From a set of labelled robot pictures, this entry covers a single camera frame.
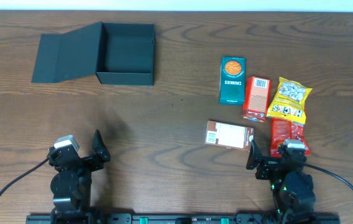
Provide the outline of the brown white carton box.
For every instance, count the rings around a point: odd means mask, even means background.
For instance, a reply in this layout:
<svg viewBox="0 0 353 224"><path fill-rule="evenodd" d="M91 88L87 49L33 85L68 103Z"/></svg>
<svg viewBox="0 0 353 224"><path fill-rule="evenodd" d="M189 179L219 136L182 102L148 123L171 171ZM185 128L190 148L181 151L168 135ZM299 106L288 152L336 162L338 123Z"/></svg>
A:
<svg viewBox="0 0 353 224"><path fill-rule="evenodd" d="M249 151L251 142L254 139L254 133L255 129L251 127L209 120L207 122L204 143L229 149Z"/></svg>

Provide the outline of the teal Chunkies cookie box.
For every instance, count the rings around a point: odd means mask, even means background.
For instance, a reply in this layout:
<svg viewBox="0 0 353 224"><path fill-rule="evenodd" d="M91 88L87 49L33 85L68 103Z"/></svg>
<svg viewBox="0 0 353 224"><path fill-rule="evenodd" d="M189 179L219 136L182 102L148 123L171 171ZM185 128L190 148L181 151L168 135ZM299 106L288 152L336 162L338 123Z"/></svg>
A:
<svg viewBox="0 0 353 224"><path fill-rule="evenodd" d="M219 104L242 106L245 101L245 58L223 56L220 64Z"/></svg>

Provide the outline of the dark green gift box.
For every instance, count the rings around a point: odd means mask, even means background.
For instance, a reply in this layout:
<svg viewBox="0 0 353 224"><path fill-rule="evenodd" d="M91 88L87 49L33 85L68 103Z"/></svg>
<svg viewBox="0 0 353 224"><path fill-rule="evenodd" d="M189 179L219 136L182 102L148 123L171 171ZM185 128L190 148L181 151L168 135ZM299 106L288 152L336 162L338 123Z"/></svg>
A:
<svg viewBox="0 0 353 224"><path fill-rule="evenodd" d="M153 85L155 26L97 22L64 34L42 34L34 83L96 75L105 85Z"/></svg>

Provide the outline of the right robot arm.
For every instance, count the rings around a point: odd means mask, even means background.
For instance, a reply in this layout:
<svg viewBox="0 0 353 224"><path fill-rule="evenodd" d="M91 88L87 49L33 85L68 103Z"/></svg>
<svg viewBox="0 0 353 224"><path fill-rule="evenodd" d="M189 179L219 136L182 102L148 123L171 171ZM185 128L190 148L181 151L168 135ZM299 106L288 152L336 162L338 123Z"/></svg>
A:
<svg viewBox="0 0 353 224"><path fill-rule="evenodd" d="M255 178L270 182L275 211L261 218L262 223L310 223L315 219L316 196L313 178L305 174L305 145L286 139L278 147L281 157L265 156L251 142L246 169L256 170Z"/></svg>

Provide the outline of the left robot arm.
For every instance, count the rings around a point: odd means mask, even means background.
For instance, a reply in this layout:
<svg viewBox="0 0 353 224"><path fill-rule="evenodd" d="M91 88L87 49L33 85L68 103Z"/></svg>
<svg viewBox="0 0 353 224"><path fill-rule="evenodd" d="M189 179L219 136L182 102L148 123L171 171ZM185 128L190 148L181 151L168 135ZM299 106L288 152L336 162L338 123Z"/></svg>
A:
<svg viewBox="0 0 353 224"><path fill-rule="evenodd" d="M51 223L106 223L104 215L90 205L92 173L111 160L101 133L94 132L93 154L80 157L80 146L74 136L58 138L48 149L48 164L58 172L50 183L55 208Z"/></svg>

